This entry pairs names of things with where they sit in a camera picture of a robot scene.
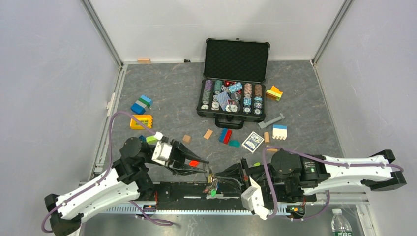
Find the green key tag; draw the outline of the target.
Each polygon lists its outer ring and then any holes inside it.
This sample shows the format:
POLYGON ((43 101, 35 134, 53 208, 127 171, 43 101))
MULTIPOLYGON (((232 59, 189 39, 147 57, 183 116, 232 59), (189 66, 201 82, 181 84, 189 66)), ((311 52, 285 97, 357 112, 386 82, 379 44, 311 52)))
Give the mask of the green key tag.
POLYGON ((212 197, 215 196, 217 194, 217 190, 215 189, 211 190, 210 194, 212 197))

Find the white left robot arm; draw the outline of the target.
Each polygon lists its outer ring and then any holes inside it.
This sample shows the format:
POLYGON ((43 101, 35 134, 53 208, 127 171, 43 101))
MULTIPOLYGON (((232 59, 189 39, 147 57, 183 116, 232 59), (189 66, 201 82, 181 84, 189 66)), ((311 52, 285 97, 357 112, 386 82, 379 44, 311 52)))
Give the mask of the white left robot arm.
POLYGON ((155 185, 148 174, 147 163, 162 166, 174 175, 205 173, 187 161, 208 163, 189 150, 182 142, 166 137, 155 144, 139 138, 129 138, 120 149, 120 159, 109 169, 79 188, 63 195, 45 197, 49 230, 56 236, 67 236, 77 231, 98 213, 121 203, 155 198, 155 185))

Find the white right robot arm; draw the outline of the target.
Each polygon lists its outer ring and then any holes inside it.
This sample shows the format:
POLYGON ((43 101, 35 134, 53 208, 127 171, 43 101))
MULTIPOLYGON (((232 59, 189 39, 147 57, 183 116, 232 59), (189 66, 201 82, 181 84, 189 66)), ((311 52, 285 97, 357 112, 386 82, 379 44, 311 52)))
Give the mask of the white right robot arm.
POLYGON ((403 170, 393 165, 390 149, 367 158, 334 158, 308 155, 281 148, 263 165, 249 167, 245 159, 215 174, 243 192, 255 181, 265 199, 276 194, 279 202, 295 203, 304 198, 316 200, 316 193, 347 187, 368 187, 371 191, 390 191, 406 185, 403 170))

